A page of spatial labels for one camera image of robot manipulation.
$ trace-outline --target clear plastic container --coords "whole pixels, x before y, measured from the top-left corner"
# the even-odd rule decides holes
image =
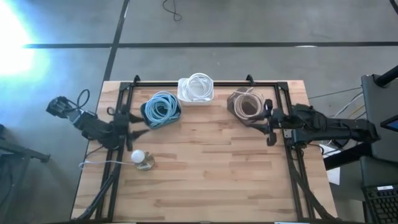
[[[214,98],[213,80],[205,74],[196,73],[190,78],[178,80],[177,98],[185,106],[208,106]]]

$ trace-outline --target keyboard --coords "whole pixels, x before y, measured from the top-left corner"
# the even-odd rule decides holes
[[[398,223],[398,184],[363,188],[374,223]]]

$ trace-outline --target blue cable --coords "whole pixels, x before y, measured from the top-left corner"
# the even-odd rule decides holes
[[[156,93],[145,105],[145,114],[150,121],[149,126],[156,128],[178,119],[180,112],[177,112],[177,108],[179,106],[178,99],[170,92]]]

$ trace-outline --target coiled cable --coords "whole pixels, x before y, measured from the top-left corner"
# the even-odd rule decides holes
[[[156,93],[145,105],[145,115],[149,120],[149,126],[155,128],[170,120],[177,119],[180,112],[177,98],[167,91]]]
[[[83,104],[80,104],[81,97],[83,96],[84,93],[87,94],[86,100],[85,100],[85,102]],[[68,100],[68,102],[70,104],[72,104],[73,106],[76,106],[76,107],[67,109],[67,110],[65,110],[65,112],[71,112],[71,111],[77,110],[79,112],[79,114],[81,114],[81,111],[80,111],[81,108],[84,107],[87,104],[89,99],[90,99],[90,91],[88,89],[85,89],[85,90],[81,91],[79,96],[77,97],[77,103],[75,103],[75,102],[73,102],[71,100]]]
[[[193,91],[193,86],[201,85],[202,94]],[[195,73],[182,84],[182,96],[188,102],[204,102],[213,98],[213,80],[206,74]]]
[[[246,120],[253,116],[257,116],[261,114],[264,109],[264,98],[262,97],[262,95],[252,92],[253,89],[253,87],[249,88],[244,93],[240,91],[234,92],[235,94],[239,94],[239,96],[237,96],[234,101],[235,114],[241,119]],[[256,112],[254,114],[246,114],[243,110],[243,104],[245,103],[249,103],[250,105],[252,105],[256,109]]]

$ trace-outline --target wire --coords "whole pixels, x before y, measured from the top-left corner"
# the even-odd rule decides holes
[[[145,115],[150,121],[149,126],[155,128],[161,124],[167,123],[172,119],[177,119],[180,112],[177,98],[167,91],[156,93],[145,105]]]
[[[352,104],[354,101],[356,101],[358,98],[360,98],[361,96],[363,96],[362,92],[358,93],[356,96],[354,96],[354,98],[347,104],[345,105],[341,110],[339,110],[339,112],[337,112],[333,118],[337,117],[338,115],[340,115],[342,112],[344,112],[345,110],[347,110],[348,106],[350,104]]]
[[[239,91],[234,92],[236,94],[239,94],[239,96],[237,96],[234,101],[235,114],[241,119],[249,119],[253,116],[257,116],[261,114],[264,109],[264,98],[262,97],[262,95],[258,93],[253,93],[252,91],[253,87],[249,88],[244,93]],[[254,114],[246,114],[243,111],[243,103],[251,104],[253,107],[255,107],[256,112]]]
[[[349,116],[348,116],[348,118],[350,118],[352,115],[354,115],[356,112],[358,112],[360,109],[362,109],[362,108],[364,108],[365,107],[365,105],[362,105],[361,107],[359,107],[358,109],[356,109],[354,112],[352,112]]]
[[[290,158],[291,158],[292,160],[295,160],[295,161],[298,160],[298,159],[296,159],[296,158],[293,157],[292,151],[295,151],[297,155],[298,155],[298,153],[300,153],[300,154],[301,154],[301,157],[304,157],[304,151],[303,151],[303,149],[301,149],[301,148],[299,148],[299,147],[298,147],[298,148],[294,147],[293,150],[292,150],[292,147],[290,146]]]
[[[340,125],[346,126],[346,127],[348,128],[348,131],[349,131],[349,138],[351,139],[351,138],[353,137],[353,130],[350,128],[350,126],[348,126],[347,124],[342,123],[342,122],[336,122],[335,124],[340,124]],[[328,144],[326,144],[326,146],[330,145],[330,143],[331,143],[332,141],[333,141],[333,140],[330,140],[330,141],[328,142]]]
[[[195,84],[198,83],[203,89],[203,93],[201,95],[192,90]],[[181,94],[184,97],[184,100],[187,102],[210,101],[214,95],[213,80],[206,74],[195,73],[182,83]]]
[[[348,124],[342,123],[342,122],[340,122],[339,124],[342,124],[342,125],[344,125],[344,126],[346,126],[346,127],[348,128],[348,130],[349,130],[349,138],[351,139],[353,133],[352,133],[352,130],[351,130],[350,126],[349,126]],[[336,151],[342,152],[342,151],[344,151],[344,150],[343,150],[343,149],[335,149],[335,150],[332,150],[332,151],[328,151],[327,153],[324,154],[324,156],[325,156],[325,155],[328,155],[328,156],[329,156],[330,153],[336,152]],[[352,154],[352,155],[360,156],[360,155],[358,155],[357,153],[353,153],[353,152],[350,152],[350,151],[347,151],[347,152],[350,153],[350,154]]]
[[[12,186],[14,185],[12,183],[12,170],[11,170],[11,165],[8,163],[8,161],[4,161],[5,164],[7,164],[8,167],[8,173],[9,173],[9,180],[10,180],[10,187],[8,188],[8,191],[6,193],[6,195],[4,196],[4,198],[1,200],[0,202],[0,208],[4,205],[4,202],[6,202],[6,199],[8,198],[8,195],[11,192]]]
[[[90,154],[92,154],[92,153],[94,153],[94,152],[96,152],[96,151],[98,151],[98,150],[100,150],[100,149],[102,149],[102,148],[104,148],[104,146],[101,146],[101,147],[99,147],[99,148],[97,148],[97,149],[92,150],[91,152],[89,152],[89,153],[86,155],[85,159],[86,159]]]
[[[176,7],[175,7],[175,0],[173,0],[174,12],[168,10],[168,9],[164,6],[164,4],[165,4],[167,1],[168,1],[168,0],[164,0],[164,2],[163,2],[163,4],[162,4],[164,10],[166,10],[167,12],[173,14],[173,20],[174,20],[175,22],[178,22],[178,21],[182,20],[182,16],[181,16],[180,14],[177,13],[177,10],[176,10]]]
[[[83,96],[84,93],[87,93],[87,98],[86,98],[86,101],[81,105],[80,104],[80,99],[81,99],[81,96]],[[80,92],[79,96],[77,97],[77,103],[75,103],[75,102],[73,102],[71,100],[68,100],[69,103],[75,105],[76,107],[68,109],[68,110],[65,110],[65,111],[66,112],[70,112],[70,111],[78,110],[79,113],[80,113],[80,109],[87,104],[89,99],[90,99],[90,91],[88,89],[85,89],[82,92]]]
[[[357,117],[354,118],[354,119],[358,119],[358,118],[362,117],[364,114],[366,114],[366,111],[365,111],[364,113],[362,113],[361,115],[357,116]]]
[[[83,166],[85,165],[85,164],[104,164],[104,163],[107,163],[107,162],[113,162],[113,163],[116,163],[116,164],[125,164],[125,165],[135,165],[134,163],[132,163],[132,162],[119,162],[119,161],[101,161],[101,162],[93,162],[93,161],[85,161],[85,162],[81,162],[80,164],[79,164],[79,168],[83,168]]]
[[[323,113],[321,113],[321,112],[319,112],[319,111],[315,111],[315,110],[311,110],[311,111],[308,111],[308,110],[297,110],[297,111],[303,111],[303,112],[306,112],[306,113],[311,113],[311,118],[310,119],[312,119],[313,118],[313,116],[314,116],[314,114],[319,114],[321,117],[323,117],[323,119],[324,119],[324,121],[325,121],[325,123],[324,123],[324,125],[321,125],[321,122],[320,122],[320,120],[318,119],[318,125],[319,125],[319,127],[320,128],[316,128],[316,127],[314,127],[312,124],[310,124],[308,121],[306,121],[305,119],[303,119],[301,116],[299,116],[298,115],[298,117],[304,122],[304,124],[305,125],[307,125],[310,129],[312,129],[312,130],[315,130],[315,131],[324,131],[324,130],[326,130],[327,128],[328,128],[328,118],[323,114]]]
[[[348,90],[342,90],[342,91],[337,91],[337,92],[333,92],[333,93],[327,93],[327,94],[323,94],[323,95],[319,95],[319,96],[311,96],[311,97],[308,97],[308,99],[310,100],[310,99],[319,98],[319,97],[323,97],[323,96],[330,96],[330,95],[334,95],[334,94],[338,94],[338,93],[344,93],[344,92],[347,92],[347,91],[358,90],[360,88],[362,88],[362,87],[350,88]]]
[[[321,145],[318,145],[318,144],[307,144],[307,145],[310,145],[310,146],[318,146],[318,147],[321,149],[322,155],[325,154],[325,149],[324,149]]]

